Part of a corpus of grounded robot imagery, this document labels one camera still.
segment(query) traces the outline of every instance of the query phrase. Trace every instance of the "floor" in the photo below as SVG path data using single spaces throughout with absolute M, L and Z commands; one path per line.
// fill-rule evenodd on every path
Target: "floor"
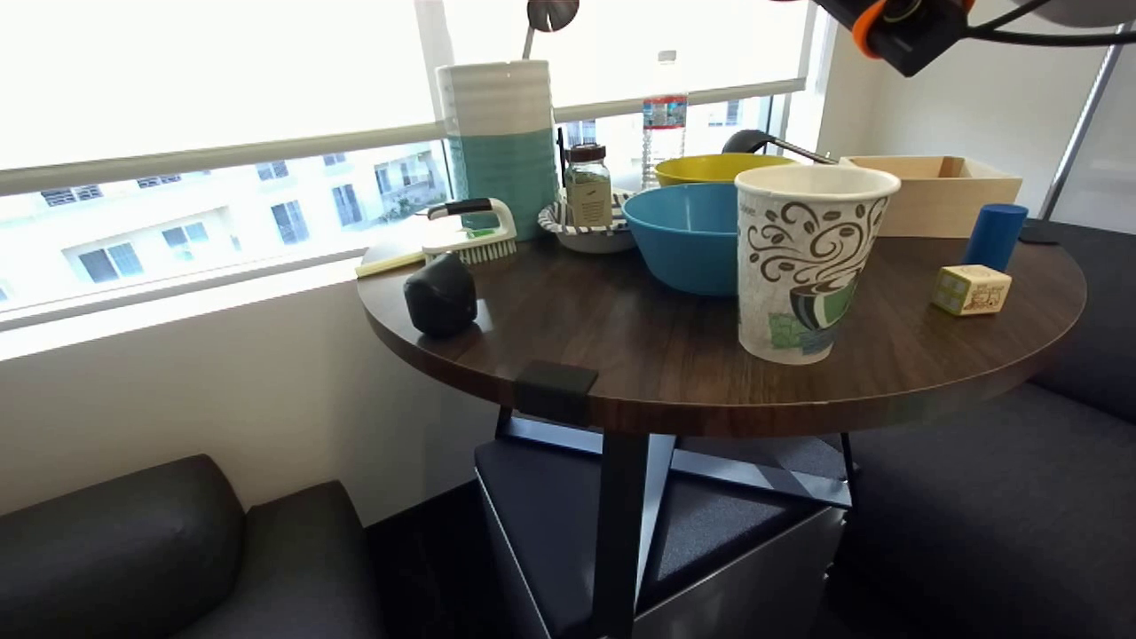
M 374 525 L 391 639 L 511 639 L 474 482 Z M 834 572 L 812 639 L 927 639 L 857 575 Z

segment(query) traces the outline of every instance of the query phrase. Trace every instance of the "black cable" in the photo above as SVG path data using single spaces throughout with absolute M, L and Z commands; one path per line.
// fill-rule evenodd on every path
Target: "black cable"
M 1043 35 L 1043 33 L 966 33 L 966 38 L 1013 44 L 1131 44 L 1136 33 Z
M 1029 10 L 1043 8 L 1043 2 L 1048 0 L 1029 0 L 1029 2 L 1015 8 L 1015 10 L 999 12 L 996 20 L 974 24 L 971 33 L 996 33 L 996 29 L 1002 29 L 1008 20 L 1019 20 L 1022 12 L 1029 12 Z

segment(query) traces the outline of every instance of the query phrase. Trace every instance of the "blue bowl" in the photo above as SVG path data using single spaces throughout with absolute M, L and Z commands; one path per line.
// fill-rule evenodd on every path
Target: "blue bowl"
M 676 291 L 738 294 L 738 188 L 667 185 L 627 201 L 645 268 Z

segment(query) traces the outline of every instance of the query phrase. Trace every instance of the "patterned paper cup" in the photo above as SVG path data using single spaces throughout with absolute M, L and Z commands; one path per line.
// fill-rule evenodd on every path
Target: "patterned paper cup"
M 854 164 L 796 164 L 743 169 L 735 185 L 738 341 L 767 360 L 824 360 L 903 182 Z

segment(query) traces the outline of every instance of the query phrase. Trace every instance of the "jar lid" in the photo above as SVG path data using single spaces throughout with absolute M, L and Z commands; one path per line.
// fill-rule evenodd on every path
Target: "jar lid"
M 565 151 L 567 164 L 589 164 L 589 159 L 604 159 L 609 145 L 577 145 Z

